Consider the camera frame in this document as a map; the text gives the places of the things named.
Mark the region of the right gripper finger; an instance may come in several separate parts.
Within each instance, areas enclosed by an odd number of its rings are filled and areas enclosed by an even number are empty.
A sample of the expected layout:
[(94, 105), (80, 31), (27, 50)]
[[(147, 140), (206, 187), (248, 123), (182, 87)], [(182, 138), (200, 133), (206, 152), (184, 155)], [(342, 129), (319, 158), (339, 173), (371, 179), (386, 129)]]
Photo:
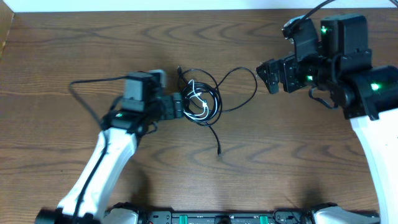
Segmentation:
[(279, 61), (270, 59), (262, 62), (256, 68), (256, 73), (264, 82), (278, 82), (279, 81)]
[(265, 76), (264, 83), (270, 94), (279, 92), (279, 77), (278, 76)]

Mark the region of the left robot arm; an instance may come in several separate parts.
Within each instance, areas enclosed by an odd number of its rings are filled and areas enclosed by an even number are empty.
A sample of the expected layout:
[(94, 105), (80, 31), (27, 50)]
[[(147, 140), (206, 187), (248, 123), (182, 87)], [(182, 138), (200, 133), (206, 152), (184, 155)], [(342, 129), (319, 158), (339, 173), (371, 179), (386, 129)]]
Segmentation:
[(182, 97), (166, 95), (163, 70), (131, 72), (122, 77), (124, 93), (100, 118), (69, 84), (73, 97), (92, 115), (100, 128), (98, 141), (79, 179), (55, 210), (41, 209), (36, 223), (144, 223), (146, 218), (128, 208), (108, 210), (109, 198), (121, 171), (135, 154), (150, 126), (182, 117)]

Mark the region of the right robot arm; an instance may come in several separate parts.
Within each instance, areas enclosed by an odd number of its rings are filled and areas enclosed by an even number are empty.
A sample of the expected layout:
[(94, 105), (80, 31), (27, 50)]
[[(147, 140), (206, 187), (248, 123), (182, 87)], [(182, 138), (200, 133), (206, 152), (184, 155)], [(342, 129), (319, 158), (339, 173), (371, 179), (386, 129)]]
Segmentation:
[(272, 94), (303, 87), (330, 93), (327, 108), (342, 108), (363, 147), (379, 213), (368, 216), (325, 203), (305, 212), (300, 222), (396, 223), (397, 69), (373, 67), (363, 15), (329, 16), (320, 25), (316, 29), (308, 16), (288, 21), (282, 32), (294, 44), (293, 54), (268, 60), (256, 72)]

